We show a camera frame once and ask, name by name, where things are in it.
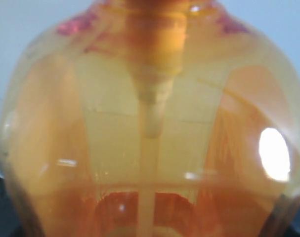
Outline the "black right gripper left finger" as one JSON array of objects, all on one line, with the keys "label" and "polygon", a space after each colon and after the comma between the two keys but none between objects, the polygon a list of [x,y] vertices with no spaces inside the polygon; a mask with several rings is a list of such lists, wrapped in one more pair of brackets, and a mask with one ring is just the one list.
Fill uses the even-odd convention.
[{"label": "black right gripper left finger", "polygon": [[0,237],[23,237],[24,231],[8,196],[0,168]]}]

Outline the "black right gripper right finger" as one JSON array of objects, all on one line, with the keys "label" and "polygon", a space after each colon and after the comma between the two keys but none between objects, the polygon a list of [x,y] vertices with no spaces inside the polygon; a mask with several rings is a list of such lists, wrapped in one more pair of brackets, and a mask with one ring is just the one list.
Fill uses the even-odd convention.
[{"label": "black right gripper right finger", "polygon": [[287,207],[289,225],[285,231],[286,237],[300,237],[300,196],[291,200]]}]

